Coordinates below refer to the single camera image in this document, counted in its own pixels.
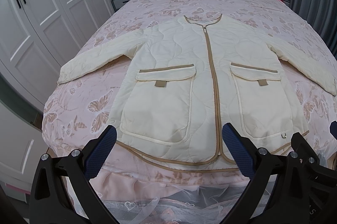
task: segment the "wardrobe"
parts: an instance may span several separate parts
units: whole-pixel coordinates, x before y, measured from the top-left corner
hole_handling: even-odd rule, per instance
[[[61,66],[112,14],[110,0],[0,0],[0,73],[43,111]]]

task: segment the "jacket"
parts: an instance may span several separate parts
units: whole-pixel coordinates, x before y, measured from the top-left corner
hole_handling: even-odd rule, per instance
[[[230,17],[178,17],[88,50],[65,64],[58,83],[132,59],[108,123],[145,161],[178,170],[222,170],[235,162],[222,140],[231,122],[271,153],[308,133],[302,107],[278,59],[336,96],[334,76],[286,41]]]

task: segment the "jacket sleeve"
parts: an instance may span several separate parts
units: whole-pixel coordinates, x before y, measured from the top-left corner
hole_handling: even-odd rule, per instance
[[[336,96],[335,77],[323,68],[318,61],[308,57],[304,52],[291,46],[286,41],[265,35],[266,44],[279,59],[288,61],[307,78],[319,84],[324,90]]]
[[[62,66],[57,83],[80,78],[122,55],[132,59],[146,41],[144,31],[138,29],[81,53]]]

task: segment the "pink bedspread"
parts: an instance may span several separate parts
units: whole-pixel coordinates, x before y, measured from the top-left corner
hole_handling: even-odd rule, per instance
[[[79,53],[128,31],[151,27],[175,16],[186,15],[201,20],[216,18],[220,14],[284,39],[319,61],[337,77],[336,60],[320,36],[279,0],[131,0],[92,36]],[[105,129],[110,108],[129,63],[128,58],[121,57],[56,88],[45,106],[43,138],[58,156],[83,148]],[[330,123],[336,120],[336,98],[288,63],[282,62],[282,65],[309,123],[307,141],[314,150],[321,150],[327,158],[330,157],[337,151],[337,141],[329,133]],[[157,188],[167,190],[161,194],[167,196],[177,191],[176,188],[170,191],[170,185],[217,185],[243,180],[247,178],[238,171],[201,174],[164,170],[115,145],[98,177],[91,183],[102,199],[130,200],[155,196],[156,187],[148,188],[146,193],[137,191],[151,182]],[[128,187],[131,190],[121,196],[123,189]]]

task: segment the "pocket flap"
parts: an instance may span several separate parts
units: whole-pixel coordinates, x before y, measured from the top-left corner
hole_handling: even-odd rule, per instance
[[[177,81],[193,77],[195,73],[195,66],[191,64],[151,70],[140,70],[136,79],[139,81]]]
[[[264,68],[250,67],[250,66],[237,66],[238,64],[231,64],[230,71],[243,79],[256,81],[256,80],[281,80],[281,76],[277,71],[268,70]]]

